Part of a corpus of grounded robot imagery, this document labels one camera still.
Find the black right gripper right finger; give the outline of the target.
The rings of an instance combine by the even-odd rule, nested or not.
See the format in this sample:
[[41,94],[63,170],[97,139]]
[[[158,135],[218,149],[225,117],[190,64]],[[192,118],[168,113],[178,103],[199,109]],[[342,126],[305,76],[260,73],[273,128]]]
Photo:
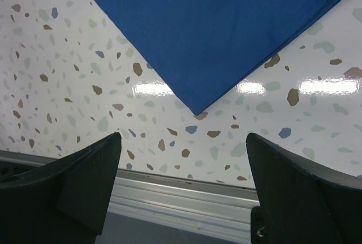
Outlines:
[[252,243],[361,243],[361,177],[250,133],[247,155],[259,200]]

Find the blue surgical drape cloth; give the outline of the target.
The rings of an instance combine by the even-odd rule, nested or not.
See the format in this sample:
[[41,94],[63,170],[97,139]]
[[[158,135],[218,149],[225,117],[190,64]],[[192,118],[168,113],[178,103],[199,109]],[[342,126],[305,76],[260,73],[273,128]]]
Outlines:
[[340,0],[94,0],[199,115]]

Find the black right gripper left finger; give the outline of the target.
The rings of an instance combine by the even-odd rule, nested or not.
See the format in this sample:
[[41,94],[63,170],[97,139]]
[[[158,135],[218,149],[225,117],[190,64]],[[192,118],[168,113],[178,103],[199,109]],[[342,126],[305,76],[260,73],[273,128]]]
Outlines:
[[1,161],[1,243],[95,243],[121,150],[116,132],[39,167]]

